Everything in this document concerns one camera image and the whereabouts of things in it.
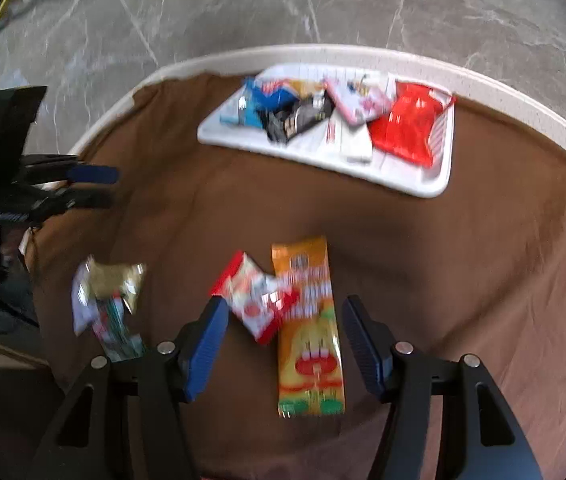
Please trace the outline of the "red white snack packet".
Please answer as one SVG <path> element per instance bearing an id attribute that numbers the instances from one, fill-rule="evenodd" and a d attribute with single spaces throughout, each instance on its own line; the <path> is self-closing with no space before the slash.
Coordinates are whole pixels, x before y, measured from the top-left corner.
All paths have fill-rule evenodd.
<path id="1" fill-rule="evenodd" d="M 300 290 L 264 273 L 246 252 L 236 252 L 211 287 L 210 295 L 222 297 L 255 341 L 266 346 L 296 306 Z"/>

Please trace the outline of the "large red snack bag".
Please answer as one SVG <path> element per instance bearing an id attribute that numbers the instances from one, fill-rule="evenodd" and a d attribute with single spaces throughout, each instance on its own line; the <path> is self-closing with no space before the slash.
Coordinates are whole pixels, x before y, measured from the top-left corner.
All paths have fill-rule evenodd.
<path id="1" fill-rule="evenodd" d="M 368 124 L 373 148 L 423 168 L 434 163 L 429 144 L 437 118 L 455 103 L 453 93 L 427 84 L 397 81 L 396 98 L 387 115 Z"/>

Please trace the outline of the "orange yellow snack packet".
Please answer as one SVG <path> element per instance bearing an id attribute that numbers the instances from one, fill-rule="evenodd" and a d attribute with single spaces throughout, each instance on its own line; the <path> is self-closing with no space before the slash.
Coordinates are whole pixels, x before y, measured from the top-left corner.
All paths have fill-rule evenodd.
<path id="1" fill-rule="evenodd" d="M 278 414 L 339 415 L 346 409 L 340 341 L 324 237 L 272 247 L 275 276 L 300 290 L 278 333 Z"/>

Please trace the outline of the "white plastic tray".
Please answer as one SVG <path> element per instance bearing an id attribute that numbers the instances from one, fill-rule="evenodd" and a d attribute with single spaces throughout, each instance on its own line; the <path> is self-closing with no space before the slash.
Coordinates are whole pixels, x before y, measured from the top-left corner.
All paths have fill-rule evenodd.
<path id="1" fill-rule="evenodd" d="M 367 128 L 354 130 L 338 112 L 333 112 L 330 118 L 300 134 L 289 144 L 271 142 L 266 138 L 266 132 L 256 126 L 257 115 L 249 108 L 250 92 L 246 87 L 232 94 L 202 121 L 197 129 L 197 139 L 202 144 L 235 148 L 333 170 L 416 197 L 434 198 L 440 195 L 450 180 L 454 137 L 454 103 L 447 88 L 380 70 L 302 63 L 274 65 L 252 77 L 251 81 L 266 86 L 277 82 L 322 82 L 330 77 L 342 82 L 375 84 L 392 100 L 397 96 L 398 88 L 407 84 L 427 87 L 428 94 L 442 107 L 429 128 L 428 148 L 432 153 L 432 166 L 425 167 L 374 148 L 371 131 Z"/>

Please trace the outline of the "blue snack packet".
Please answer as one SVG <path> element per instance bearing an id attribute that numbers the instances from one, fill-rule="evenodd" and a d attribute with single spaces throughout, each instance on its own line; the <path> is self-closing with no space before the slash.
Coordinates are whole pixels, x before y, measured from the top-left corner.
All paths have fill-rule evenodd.
<path id="1" fill-rule="evenodd" d="M 260 113 L 275 113 L 298 99 L 290 79 L 246 78 L 242 93 L 221 107 L 220 123 L 263 129 Z"/>

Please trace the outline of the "pink white snack packet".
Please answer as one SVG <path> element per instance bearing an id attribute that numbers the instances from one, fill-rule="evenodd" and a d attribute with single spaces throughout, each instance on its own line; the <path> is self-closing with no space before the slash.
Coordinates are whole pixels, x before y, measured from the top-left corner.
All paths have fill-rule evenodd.
<path id="1" fill-rule="evenodd" d="M 325 78 L 325 89 L 349 126 L 359 127 L 390 112 L 392 101 L 374 84 L 362 80 Z"/>

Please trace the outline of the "gold foil snack packet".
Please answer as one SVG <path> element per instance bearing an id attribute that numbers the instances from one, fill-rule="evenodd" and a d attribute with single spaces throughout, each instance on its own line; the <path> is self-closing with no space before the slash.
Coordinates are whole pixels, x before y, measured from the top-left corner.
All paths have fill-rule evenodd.
<path id="1" fill-rule="evenodd" d="M 106 300 L 118 297 L 130 314 L 136 312 L 138 295 L 146 274 L 144 263 L 105 264 L 90 257 L 86 260 L 86 270 L 86 289 L 90 299 Z"/>

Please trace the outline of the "green white snack packet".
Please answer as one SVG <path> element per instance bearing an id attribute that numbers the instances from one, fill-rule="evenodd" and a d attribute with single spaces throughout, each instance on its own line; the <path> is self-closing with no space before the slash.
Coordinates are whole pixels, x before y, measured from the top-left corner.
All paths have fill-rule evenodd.
<path id="1" fill-rule="evenodd" d="M 105 356 L 112 362 L 139 358 L 145 352 L 145 344 L 141 335 L 135 333 L 130 326 L 136 312 L 130 314 L 118 297 L 106 300 L 88 297 L 86 260 L 90 257 L 79 264 L 72 280 L 71 309 L 74 333 L 79 336 L 90 328 L 100 342 Z"/>

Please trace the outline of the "brown tablecloth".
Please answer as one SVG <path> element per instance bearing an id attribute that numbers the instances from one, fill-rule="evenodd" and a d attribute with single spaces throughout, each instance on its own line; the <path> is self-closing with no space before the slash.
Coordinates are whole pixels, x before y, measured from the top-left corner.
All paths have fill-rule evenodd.
<path id="1" fill-rule="evenodd" d="M 134 321 L 156 344 L 198 317 L 243 253 L 298 286 L 302 310 L 356 295 L 424 352 L 476 353 L 542 474 L 566 478 L 566 152 L 461 105 L 451 182 L 419 200 L 199 143 L 199 124 L 238 88 L 218 75 L 152 84 L 85 149 L 90 162 L 119 168 L 114 206 L 50 220 L 27 250 L 56 378 L 70 384 L 100 348 L 72 327 L 83 261 L 146 266 Z"/>

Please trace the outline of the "black snack packet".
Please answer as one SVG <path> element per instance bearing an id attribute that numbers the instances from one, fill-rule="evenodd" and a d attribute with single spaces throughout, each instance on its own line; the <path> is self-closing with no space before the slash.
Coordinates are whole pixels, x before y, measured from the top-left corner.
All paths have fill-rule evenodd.
<path id="1" fill-rule="evenodd" d="M 274 112 L 258 110 L 258 116 L 270 142 L 289 144 L 296 136 L 330 118 L 334 109 L 334 101 L 325 91 L 321 91 L 288 103 Z"/>

